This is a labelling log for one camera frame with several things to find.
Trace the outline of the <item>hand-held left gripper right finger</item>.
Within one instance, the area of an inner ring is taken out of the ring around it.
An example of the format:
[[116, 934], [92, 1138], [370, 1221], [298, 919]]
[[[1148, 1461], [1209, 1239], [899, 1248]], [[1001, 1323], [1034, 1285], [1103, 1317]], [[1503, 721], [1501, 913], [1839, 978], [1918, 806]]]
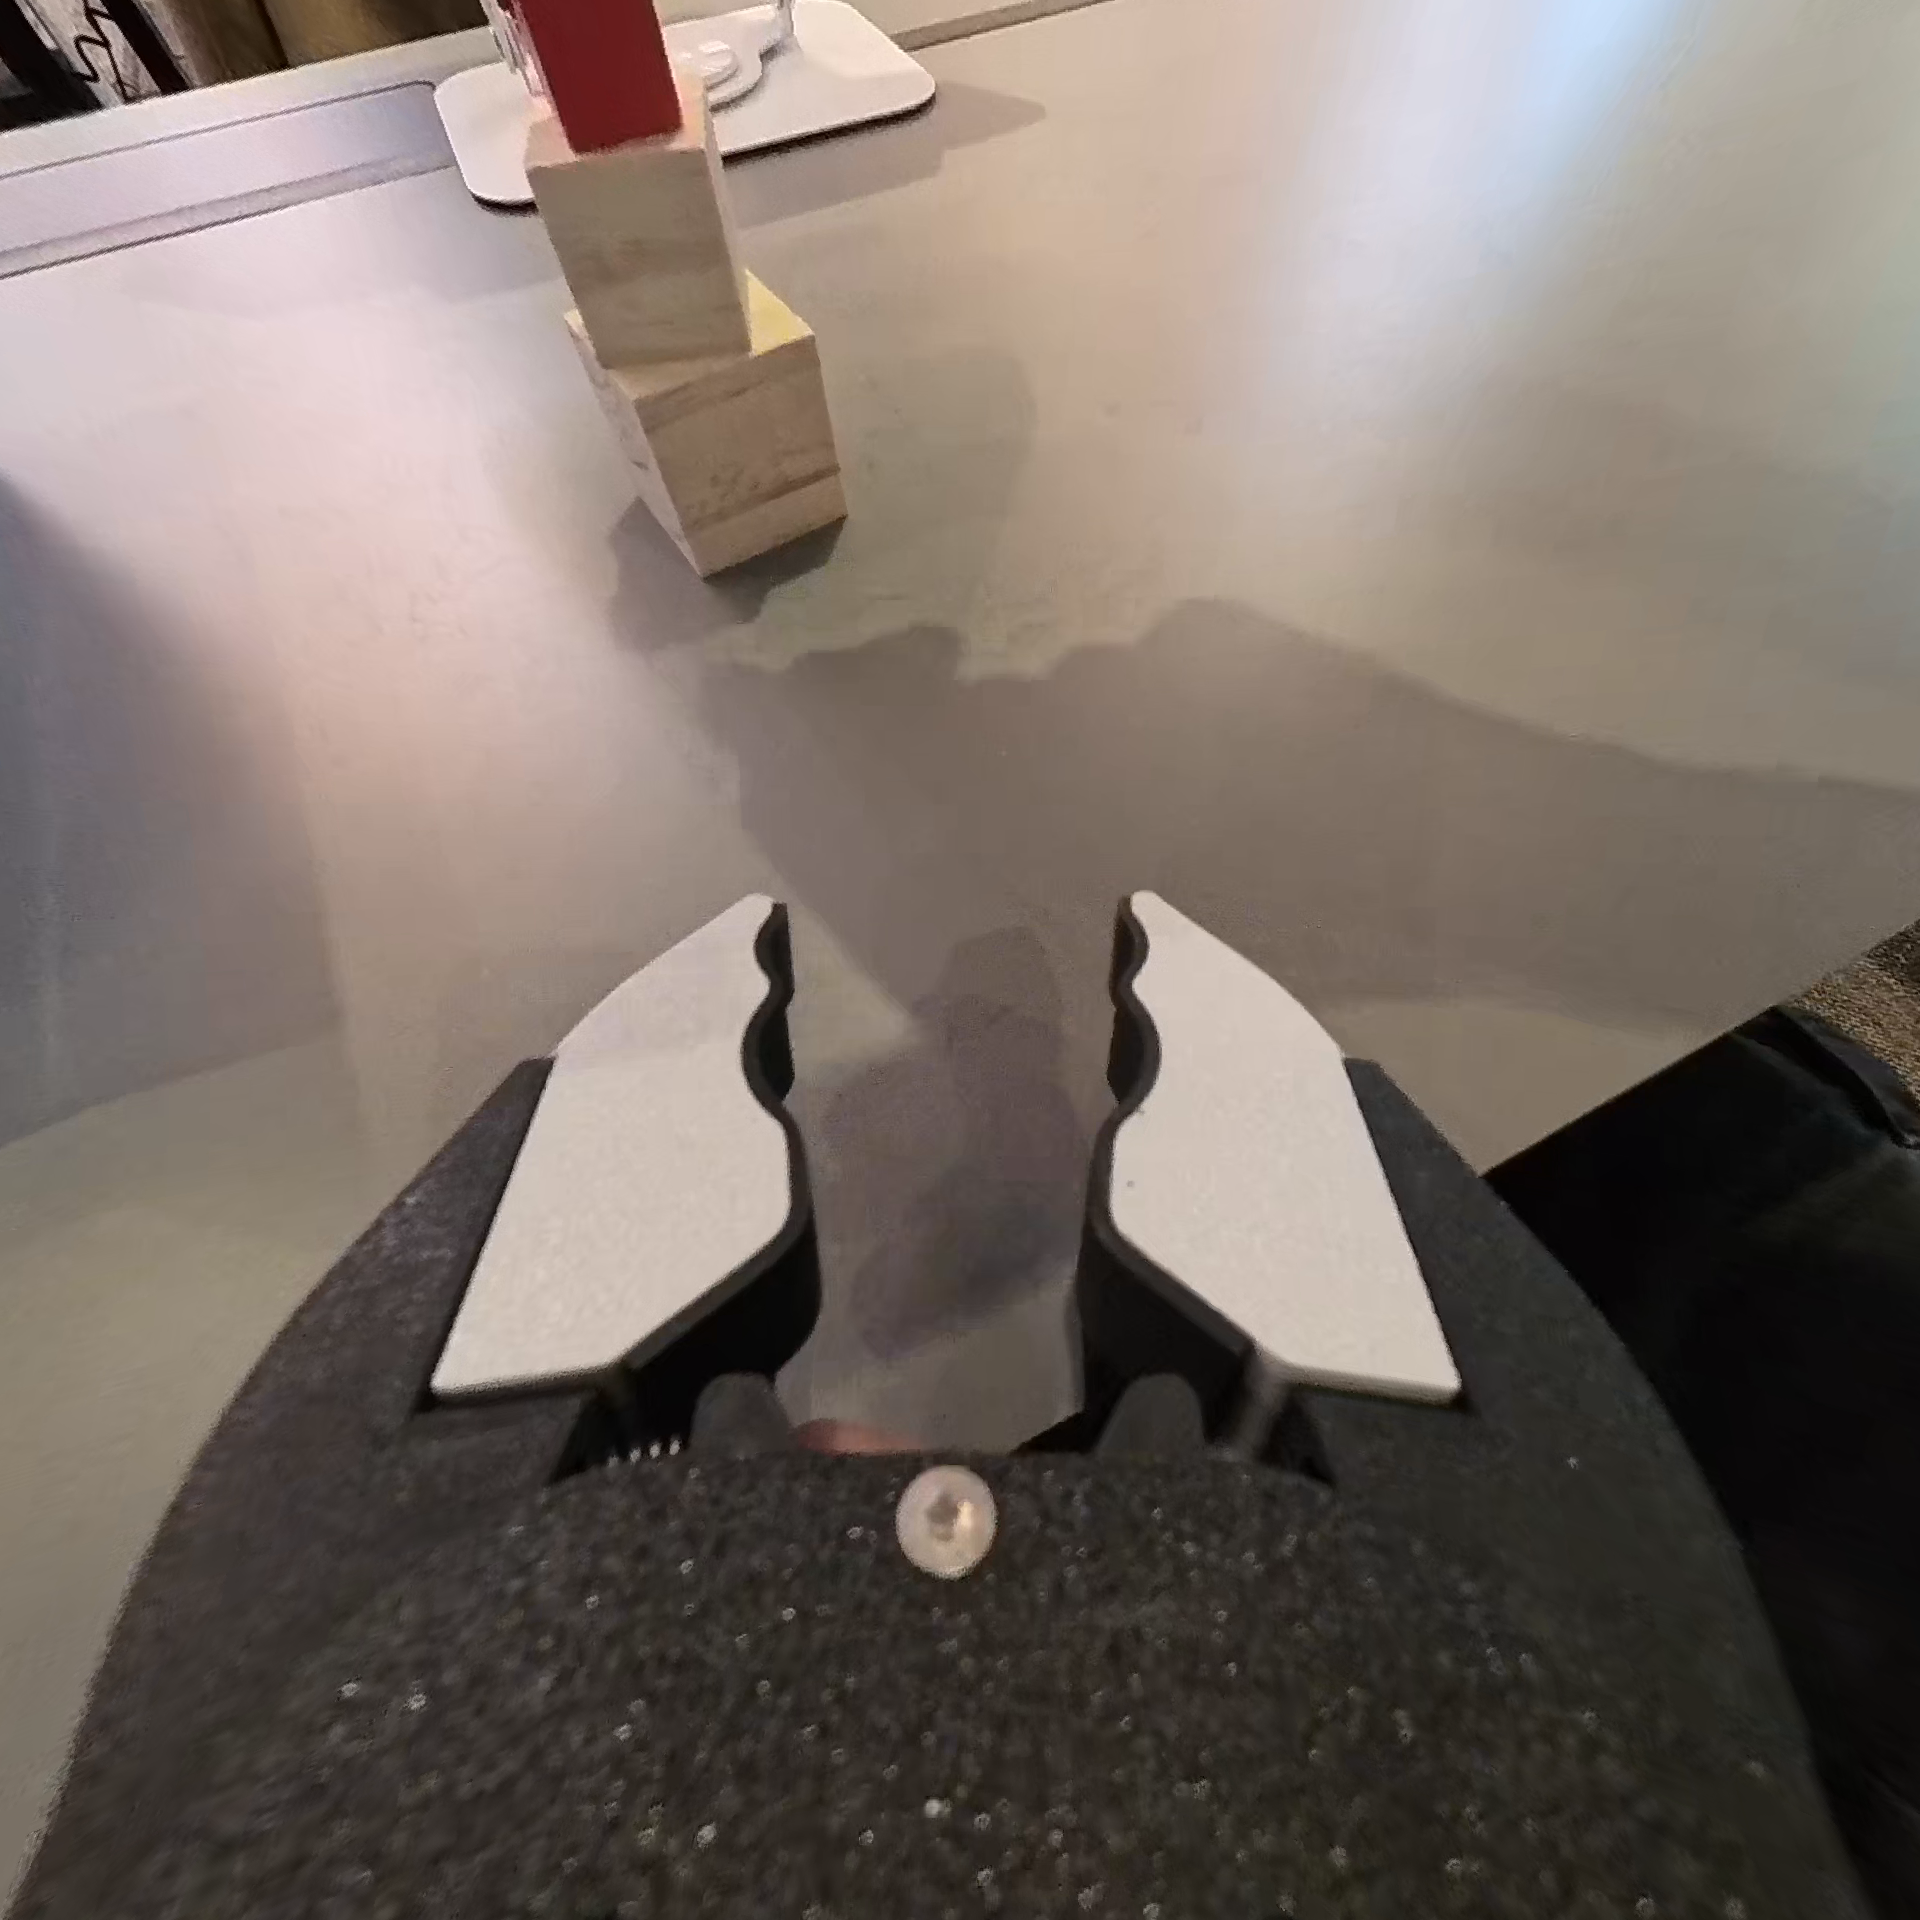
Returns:
[[1180, 1382], [1259, 1453], [1295, 1392], [1423, 1411], [1464, 1378], [1363, 1114], [1303, 1001], [1154, 892], [1116, 906], [1078, 1262], [1087, 1408]]

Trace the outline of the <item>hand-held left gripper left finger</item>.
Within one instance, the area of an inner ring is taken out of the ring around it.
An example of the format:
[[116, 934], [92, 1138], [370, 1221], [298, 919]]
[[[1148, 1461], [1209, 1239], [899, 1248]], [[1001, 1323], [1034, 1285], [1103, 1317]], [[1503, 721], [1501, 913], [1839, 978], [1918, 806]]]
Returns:
[[608, 1388], [689, 1408], [776, 1381], [823, 1280], [786, 1111], [793, 950], [745, 895], [611, 989], [557, 1044], [431, 1373], [444, 1404]]

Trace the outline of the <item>wooden cube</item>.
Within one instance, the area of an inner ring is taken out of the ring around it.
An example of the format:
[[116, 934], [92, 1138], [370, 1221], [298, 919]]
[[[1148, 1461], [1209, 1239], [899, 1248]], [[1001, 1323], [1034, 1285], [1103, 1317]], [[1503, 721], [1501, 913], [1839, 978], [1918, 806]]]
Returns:
[[590, 347], [608, 368], [729, 359], [751, 347], [705, 97], [682, 128], [601, 149], [571, 145], [554, 111], [524, 137], [524, 177]]
[[751, 272], [745, 296], [750, 347], [705, 359], [611, 367], [563, 314], [637, 498], [702, 581], [849, 514], [817, 337]]

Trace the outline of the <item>red block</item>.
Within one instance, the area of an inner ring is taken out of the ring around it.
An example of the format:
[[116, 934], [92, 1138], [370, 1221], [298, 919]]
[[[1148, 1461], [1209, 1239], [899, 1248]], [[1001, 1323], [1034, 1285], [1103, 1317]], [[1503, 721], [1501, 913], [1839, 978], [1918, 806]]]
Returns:
[[521, 2], [516, 16], [552, 118], [576, 156], [672, 140], [707, 116], [653, 2]]

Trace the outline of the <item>person's dark trouser leg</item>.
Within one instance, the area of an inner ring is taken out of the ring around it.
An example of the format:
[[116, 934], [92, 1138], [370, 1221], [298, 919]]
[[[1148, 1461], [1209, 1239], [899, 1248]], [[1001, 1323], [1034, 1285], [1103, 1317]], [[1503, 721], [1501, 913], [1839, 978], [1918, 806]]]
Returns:
[[1880, 1916], [1918, 1913], [1918, 1111], [1773, 1007], [1487, 1174], [1727, 1516]]

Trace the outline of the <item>sign stand with white base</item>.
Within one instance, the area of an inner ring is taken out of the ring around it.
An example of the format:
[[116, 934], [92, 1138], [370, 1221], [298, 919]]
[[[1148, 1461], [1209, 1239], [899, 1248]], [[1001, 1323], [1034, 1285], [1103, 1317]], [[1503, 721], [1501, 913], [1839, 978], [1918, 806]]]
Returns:
[[[909, 118], [930, 106], [932, 76], [852, 5], [736, 5], [672, 18], [659, 5], [675, 68], [705, 85], [727, 163]], [[488, 211], [531, 211], [524, 137], [543, 106], [542, 76], [516, 5], [486, 5], [492, 61], [433, 89], [452, 166]]]

